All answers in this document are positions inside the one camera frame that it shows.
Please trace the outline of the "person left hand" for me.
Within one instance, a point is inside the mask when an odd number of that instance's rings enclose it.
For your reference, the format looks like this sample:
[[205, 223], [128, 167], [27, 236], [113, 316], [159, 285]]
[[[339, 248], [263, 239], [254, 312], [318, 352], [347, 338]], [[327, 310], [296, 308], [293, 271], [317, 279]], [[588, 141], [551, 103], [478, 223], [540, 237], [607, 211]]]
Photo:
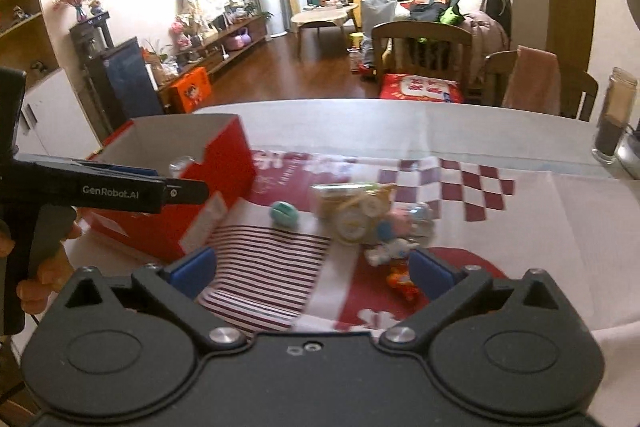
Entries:
[[82, 235], [81, 227], [74, 222], [65, 239], [58, 244], [55, 255], [40, 263], [36, 275], [22, 280], [16, 286], [16, 295], [21, 308], [27, 314], [39, 314], [47, 308], [52, 293], [58, 293], [74, 273], [74, 268], [66, 255], [64, 242], [78, 239]]

